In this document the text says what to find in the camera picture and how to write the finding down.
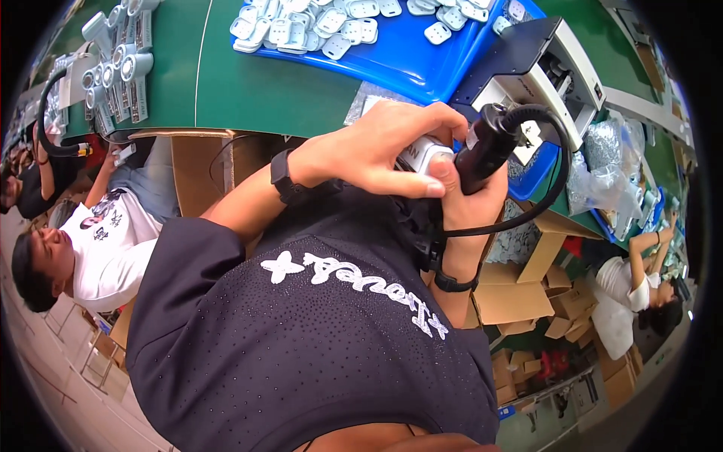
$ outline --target black t-shirt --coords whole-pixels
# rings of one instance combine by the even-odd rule
[[[395,209],[347,187],[287,208],[246,261],[230,229],[168,222],[127,349],[151,425],[183,452],[292,451],[372,422],[494,443],[487,337],[452,329]]]
[[[47,212],[55,205],[60,195],[75,182],[78,170],[82,167],[83,158],[48,157],[48,163],[53,169],[53,180],[55,192],[47,200],[43,199],[40,186],[40,166],[37,162],[30,168],[23,171],[18,179],[22,180],[22,191],[17,198],[15,205],[23,218],[32,220],[35,217]]]

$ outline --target person in black shirt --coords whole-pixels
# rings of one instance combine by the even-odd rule
[[[393,171],[416,138],[451,145],[466,130],[442,103],[382,101],[288,154],[293,183],[340,179],[341,192],[287,206],[266,166],[208,219],[169,221],[127,348],[151,425],[183,452],[496,449],[489,342],[459,329],[469,290],[424,284],[390,196],[441,198],[445,229],[494,223],[506,166],[471,196],[448,158],[432,162],[435,177]],[[486,241],[449,239],[443,272],[473,280]]]
[[[13,205],[23,218],[32,220],[47,212],[77,178],[85,159],[81,157],[49,157],[37,138],[37,123],[33,127],[35,162],[18,177],[4,174],[0,184],[0,213],[6,214]]]

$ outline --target watch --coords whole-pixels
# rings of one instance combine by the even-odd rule
[[[315,197],[341,192],[343,182],[339,179],[329,179],[312,188],[294,184],[288,174],[288,153],[292,150],[287,149],[271,159],[271,184],[281,196],[281,202],[286,205],[299,205]]]
[[[465,292],[468,290],[474,291],[477,289],[477,285],[479,284],[479,271],[482,269],[482,262],[477,265],[477,273],[472,279],[472,281],[469,281],[468,283],[459,283],[456,279],[452,278],[451,276],[447,276],[442,272],[442,268],[440,268],[435,273],[435,284],[437,287],[440,288],[443,292]]]

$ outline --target white t-shirt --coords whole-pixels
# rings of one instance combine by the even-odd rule
[[[657,289],[660,275],[646,275],[645,281],[635,290],[631,290],[632,280],[630,262],[614,257],[603,264],[592,281],[598,301],[592,321],[612,359],[619,359],[633,345],[634,312],[650,305],[650,288]]]
[[[112,190],[91,209],[79,205],[60,228],[75,252],[73,299],[96,312],[129,302],[161,227],[128,189]]]

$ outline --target man in white t-shirt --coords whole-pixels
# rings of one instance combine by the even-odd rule
[[[673,213],[671,224],[675,225],[676,220],[677,214]],[[636,312],[660,310],[677,299],[672,284],[660,279],[674,227],[631,238],[628,242],[630,255],[626,259],[615,256],[591,266],[588,277],[594,278],[594,293],[598,299],[592,320],[613,359],[620,358],[633,345]],[[661,247],[653,257],[643,258],[645,250],[658,244]]]
[[[111,151],[86,201],[60,229],[17,239],[13,279],[34,312],[49,310],[61,293],[96,312],[126,304],[138,292],[162,224],[179,216],[169,138],[156,138],[138,169],[116,170]]]

